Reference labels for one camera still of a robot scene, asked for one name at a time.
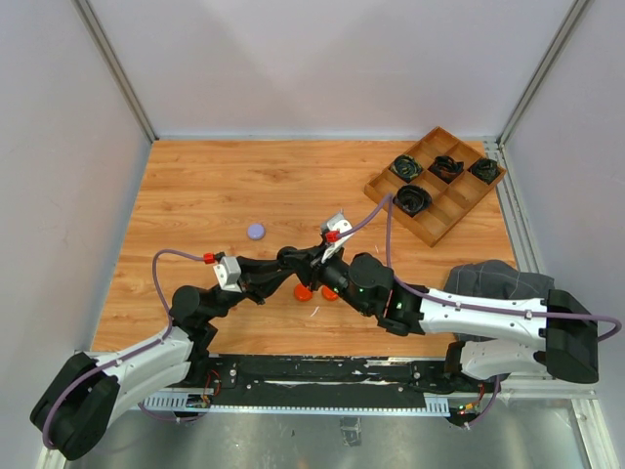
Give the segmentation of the black earbud case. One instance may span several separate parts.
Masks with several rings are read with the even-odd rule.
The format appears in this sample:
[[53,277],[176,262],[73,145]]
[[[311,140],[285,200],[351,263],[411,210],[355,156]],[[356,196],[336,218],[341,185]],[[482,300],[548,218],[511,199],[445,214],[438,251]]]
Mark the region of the black earbud case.
[[299,250],[293,246],[284,246],[278,250],[276,254],[276,261],[281,266],[287,266],[292,260],[293,256],[297,254]]

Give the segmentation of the orange earbud case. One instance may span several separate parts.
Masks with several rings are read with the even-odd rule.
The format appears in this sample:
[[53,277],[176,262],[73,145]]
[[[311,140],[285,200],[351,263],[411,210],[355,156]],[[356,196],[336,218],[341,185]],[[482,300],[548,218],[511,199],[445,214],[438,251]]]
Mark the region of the orange earbud case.
[[293,289],[293,295],[299,302],[308,302],[313,298],[313,293],[304,285],[297,284]]
[[327,287],[321,289],[321,294],[327,301],[336,301],[339,298],[339,295],[333,289]]

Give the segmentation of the purple earbud case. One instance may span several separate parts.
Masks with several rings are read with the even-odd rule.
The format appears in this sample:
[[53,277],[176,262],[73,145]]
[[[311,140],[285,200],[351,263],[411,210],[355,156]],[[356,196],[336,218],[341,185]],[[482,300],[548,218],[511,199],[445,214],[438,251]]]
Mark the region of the purple earbud case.
[[248,226],[246,234],[252,240],[260,240],[265,237],[266,228],[263,224],[254,223]]

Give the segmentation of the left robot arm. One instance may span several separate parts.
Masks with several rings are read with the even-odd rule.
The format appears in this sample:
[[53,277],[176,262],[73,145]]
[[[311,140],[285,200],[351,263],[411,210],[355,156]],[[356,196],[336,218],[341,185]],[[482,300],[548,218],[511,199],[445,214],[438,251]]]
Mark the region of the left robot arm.
[[179,287],[164,304],[167,325],[120,352],[71,356],[30,413],[45,448],[75,460],[89,452],[130,407],[184,382],[202,384],[209,374],[208,346],[217,333],[211,321],[244,300],[262,304],[293,270],[280,260],[206,254],[217,279],[211,288]]

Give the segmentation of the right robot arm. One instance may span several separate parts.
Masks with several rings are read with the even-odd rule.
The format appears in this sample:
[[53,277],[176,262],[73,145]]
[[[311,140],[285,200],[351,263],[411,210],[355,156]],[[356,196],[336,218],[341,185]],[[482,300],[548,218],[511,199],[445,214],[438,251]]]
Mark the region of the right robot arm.
[[450,345],[442,367],[452,390],[541,370],[577,384],[599,380],[598,321],[586,311],[573,313],[576,301],[565,291],[552,290],[545,300],[468,297],[407,285],[368,253],[346,263],[340,252],[328,254],[319,246],[283,248],[278,258],[309,289],[328,287],[394,335],[467,335]]

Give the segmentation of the rolled dark belt lower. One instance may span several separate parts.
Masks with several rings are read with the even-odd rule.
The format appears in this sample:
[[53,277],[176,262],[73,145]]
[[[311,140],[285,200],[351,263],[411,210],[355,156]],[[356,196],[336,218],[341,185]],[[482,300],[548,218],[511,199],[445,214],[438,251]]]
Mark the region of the rolled dark belt lower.
[[431,195],[425,189],[414,185],[401,187],[394,197],[394,204],[410,217],[428,209],[432,202]]

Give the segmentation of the rolled dark belt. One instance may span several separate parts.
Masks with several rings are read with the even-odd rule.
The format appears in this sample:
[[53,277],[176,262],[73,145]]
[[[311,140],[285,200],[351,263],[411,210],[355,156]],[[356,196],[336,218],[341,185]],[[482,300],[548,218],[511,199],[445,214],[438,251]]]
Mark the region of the rolled dark belt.
[[464,162],[456,161],[449,155],[438,155],[435,157],[429,170],[447,184],[450,184],[463,172]]
[[486,184],[491,184],[500,174],[497,162],[489,158],[477,160],[470,168],[470,172]]
[[431,195],[425,189],[414,185],[401,187],[394,197],[394,204],[410,217],[428,209],[432,202]]

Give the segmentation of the rolled green patterned belt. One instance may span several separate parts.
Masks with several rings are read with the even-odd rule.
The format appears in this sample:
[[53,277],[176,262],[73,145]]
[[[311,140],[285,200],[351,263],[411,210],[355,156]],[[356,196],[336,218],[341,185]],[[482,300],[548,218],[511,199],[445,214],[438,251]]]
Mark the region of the rolled green patterned belt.
[[404,182],[410,183],[423,172],[423,167],[409,154],[401,154],[394,161],[391,170]]

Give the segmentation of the rolled dark belt top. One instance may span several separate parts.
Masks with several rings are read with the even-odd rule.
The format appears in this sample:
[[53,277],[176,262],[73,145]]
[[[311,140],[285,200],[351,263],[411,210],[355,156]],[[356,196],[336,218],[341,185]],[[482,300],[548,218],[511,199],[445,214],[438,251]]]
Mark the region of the rolled dark belt top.
[[450,184],[463,172],[464,162],[456,161],[449,155],[438,155],[435,157],[429,170],[447,184]]

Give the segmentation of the grey checked cloth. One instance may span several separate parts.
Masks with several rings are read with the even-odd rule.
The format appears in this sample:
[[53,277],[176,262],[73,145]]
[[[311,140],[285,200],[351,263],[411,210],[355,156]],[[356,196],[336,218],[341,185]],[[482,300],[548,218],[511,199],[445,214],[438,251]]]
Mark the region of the grey checked cloth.
[[504,300],[546,299],[555,288],[552,277],[518,271],[501,260],[454,267],[443,291],[463,296]]

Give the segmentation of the rolled dark belt right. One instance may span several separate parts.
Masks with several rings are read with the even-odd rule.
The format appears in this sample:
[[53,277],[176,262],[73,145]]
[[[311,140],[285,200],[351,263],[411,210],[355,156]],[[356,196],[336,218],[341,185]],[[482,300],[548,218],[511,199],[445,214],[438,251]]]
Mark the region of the rolled dark belt right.
[[470,168],[470,172],[486,184],[491,184],[500,174],[497,162],[489,158],[477,160]]

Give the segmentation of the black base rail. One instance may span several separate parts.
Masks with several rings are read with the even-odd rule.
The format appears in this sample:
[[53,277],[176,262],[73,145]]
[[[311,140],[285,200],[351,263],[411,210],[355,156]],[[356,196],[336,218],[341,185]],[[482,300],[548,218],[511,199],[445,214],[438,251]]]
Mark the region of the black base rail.
[[485,391],[441,360],[404,357],[214,355],[199,372],[144,401],[150,410],[448,414],[446,397]]

